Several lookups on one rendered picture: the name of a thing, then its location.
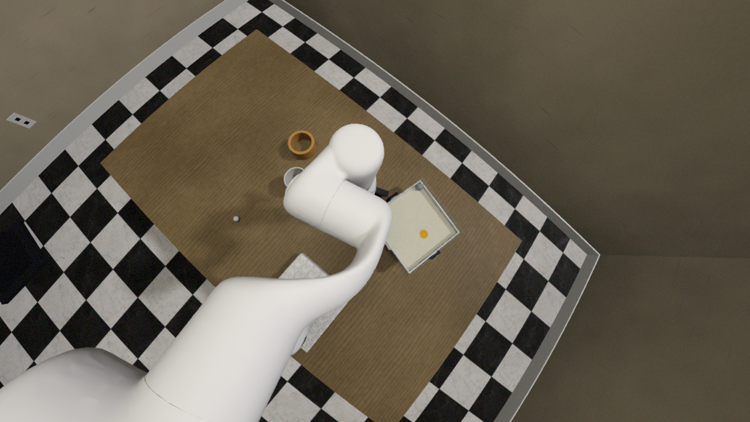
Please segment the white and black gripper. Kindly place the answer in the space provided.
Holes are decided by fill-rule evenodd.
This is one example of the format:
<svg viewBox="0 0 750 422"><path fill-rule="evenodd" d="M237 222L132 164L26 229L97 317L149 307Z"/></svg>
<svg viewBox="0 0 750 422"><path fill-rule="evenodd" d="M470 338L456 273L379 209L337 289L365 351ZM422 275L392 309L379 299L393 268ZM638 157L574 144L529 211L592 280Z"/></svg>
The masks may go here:
<svg viewBox="0 0 750 422"><path fill-rule="evenodd" d="M379 198L388 196L388 190L379 189L377 187L377 177L375 177L375 179L373 180L373 183L370 189L368 189L368 192L370 192L371 194L377 195Z"/></svg>

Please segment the white mug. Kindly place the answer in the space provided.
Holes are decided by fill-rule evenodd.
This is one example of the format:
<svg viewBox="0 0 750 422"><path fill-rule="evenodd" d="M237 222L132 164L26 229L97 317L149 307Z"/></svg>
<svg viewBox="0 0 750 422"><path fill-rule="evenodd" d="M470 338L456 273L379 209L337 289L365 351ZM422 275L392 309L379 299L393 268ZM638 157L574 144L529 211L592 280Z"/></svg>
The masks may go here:
<svg viewBox="0 0 750 422"><path fill-rule="evenodd" d="M301 173L304 169L299 168L298 166L295 166L294 168L289 169L284 176L284 183L286 186L291 182L291 180L297 176L299 173Z"/></svg>

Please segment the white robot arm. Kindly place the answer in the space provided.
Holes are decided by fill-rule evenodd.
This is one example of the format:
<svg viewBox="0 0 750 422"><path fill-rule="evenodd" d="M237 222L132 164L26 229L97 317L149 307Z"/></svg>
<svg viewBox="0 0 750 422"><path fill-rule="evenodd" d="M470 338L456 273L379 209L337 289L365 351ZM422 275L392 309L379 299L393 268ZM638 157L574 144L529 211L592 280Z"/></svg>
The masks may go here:
<svg viewBox="0 0 750 422"><path fill-rule="evenodd" d="M259 422L310 323L358 294L385 246L392 211L368 192L385 149L348 124L295 176L284 208L357 248L319 278L223 280L149 372L102 348L75 348L0 389L0 422Z"/></svg>

